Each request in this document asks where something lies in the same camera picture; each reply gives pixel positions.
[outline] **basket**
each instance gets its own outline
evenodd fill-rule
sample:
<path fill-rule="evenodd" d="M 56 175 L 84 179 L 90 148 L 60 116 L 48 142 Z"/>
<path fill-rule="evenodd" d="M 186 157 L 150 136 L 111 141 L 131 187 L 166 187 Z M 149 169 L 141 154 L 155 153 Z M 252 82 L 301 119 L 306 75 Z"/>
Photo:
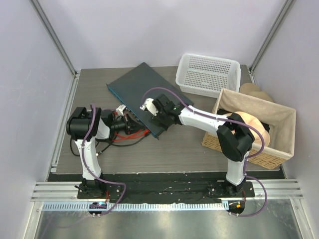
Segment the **basket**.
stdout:
<path fill-rule="evenodd" d="M 264 168 L 274 169 L 294 155 L 296 110 L 253 96 L 223 89 L 214 106 L 213 113 L 219 109 L 229 112 L 243 111 L 267 123 L 270 127 L 270 144 L 264 151 L 249 161 Z M 202 145 L 221 152 L 217 137 L 206 132 Z M 250 154 L 260 149 L 253 143 Z"/>
<path fill-rule="evenodd" d="M 222 89 L 239 91 L 240 64 L 237 61 L 184 54 L 179 62 L 176 84 L 180 90 L 218 98 Z"/>

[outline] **white backdrop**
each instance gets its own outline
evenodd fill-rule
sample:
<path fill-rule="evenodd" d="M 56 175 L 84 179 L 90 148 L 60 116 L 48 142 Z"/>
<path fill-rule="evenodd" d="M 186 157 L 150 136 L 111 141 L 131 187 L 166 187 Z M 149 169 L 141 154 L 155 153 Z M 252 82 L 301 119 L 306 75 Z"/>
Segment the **white backdrop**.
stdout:
<path fill-rule="evenodd" d="M 186 52 L 251 65 L 284 0 L 40 0 L 74 67 L 178 65 Z"/>
<path fill-rule="evenodd" d="M 0 1 L 0 234 L 20 238 L 49 169 L 72 75 L 27 0 Z"/>
<path fill-rule="evenodd" d="M 296 1 L 255 71 L 276 103 L 297 110 L 295 156 L 285 163 L 297 178 L 319 238 L 319 1 Z"/>

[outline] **wall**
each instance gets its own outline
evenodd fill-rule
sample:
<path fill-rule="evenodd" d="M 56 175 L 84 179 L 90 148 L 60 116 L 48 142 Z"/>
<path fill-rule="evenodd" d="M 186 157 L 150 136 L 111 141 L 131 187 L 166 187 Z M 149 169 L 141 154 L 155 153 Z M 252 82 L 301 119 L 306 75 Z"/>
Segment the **wall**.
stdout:
<path fill-rule="evenodd" d="M 297 110 L 295 156 L 285 163 L 311 209 L 314 229 L 319 208 L 319 1 L 296 1 L 255 72 L 275 102 Z"/>
<path fill-rule="evenodd" d="M 45 180 L 71 73 L 27 0 L 0 1 L 0 234 L 21 235 Z"/>
<path fill-rule="evenodd" d="M 251 65 L 285 0 L 40 0 L 74 67 L 176 66 L 186 52 Z"/>

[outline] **gray floor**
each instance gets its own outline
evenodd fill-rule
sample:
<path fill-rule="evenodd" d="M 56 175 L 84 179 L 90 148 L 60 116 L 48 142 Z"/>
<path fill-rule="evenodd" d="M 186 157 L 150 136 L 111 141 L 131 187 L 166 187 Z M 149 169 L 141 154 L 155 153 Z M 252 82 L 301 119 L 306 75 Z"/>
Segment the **gray floor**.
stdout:
<path fill-rule="evenodd" d="M 90 108 L 90 103 L 103 109 L 115 109 L 120 102 L 108 91 L 110 83 L 132 68 L 84 69 L 81 71 L 72 111 L 76 107 Z M 166 80 L 175 84 L 177 67 L 154 67 Z M 241 84 L 251 82 L 247 66 L 241 66 Z M 216 99 L 186 94 L 198 109 L 211 112 Z M 160 135 L 159 140 L 149 136 L 130 147 L 109 147 L 100 155 L 103 173 L 138 172 L 203 172 L 227 171 L 227 160 L 215 150 L 203 147 L 205 132 L 194 127 L 174 125 Z M 69 149 L 70 136 L 65 135 L 56 173 L 81 174 L 80 158 Z M 249 163 L 248 170 L 267 170 Z"/>
<path fill-rule="evenodd" d="M 256 212 L 262 200 L 247 201 L 243 214 Z M 269 200 L 250 218 L 226 211 L 112 212 L 86 218 L 88 212 L 42 212 L 36 239 L 301 239 L 290 200 Z"/>

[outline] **wicker basket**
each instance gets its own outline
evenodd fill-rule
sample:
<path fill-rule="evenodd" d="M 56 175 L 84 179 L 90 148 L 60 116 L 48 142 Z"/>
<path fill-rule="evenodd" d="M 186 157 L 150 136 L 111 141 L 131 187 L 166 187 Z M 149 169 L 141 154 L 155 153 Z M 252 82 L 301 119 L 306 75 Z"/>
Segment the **wicker basket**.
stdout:
<path fill-rule="evenodd" d="M 294 155 L 296 110 L 227 89 L 221 91 L 213 113 L 216 114 L 219 109 L 243 111 L 269 125 L 269 146 L 258 156 L 249 159 L 250 162 L 274 169 Z M 207 132 L 202 145 L 221 152 L 218 138 Z M 250 154 L 259 151 L 260 147 L 254 143 Z"/>

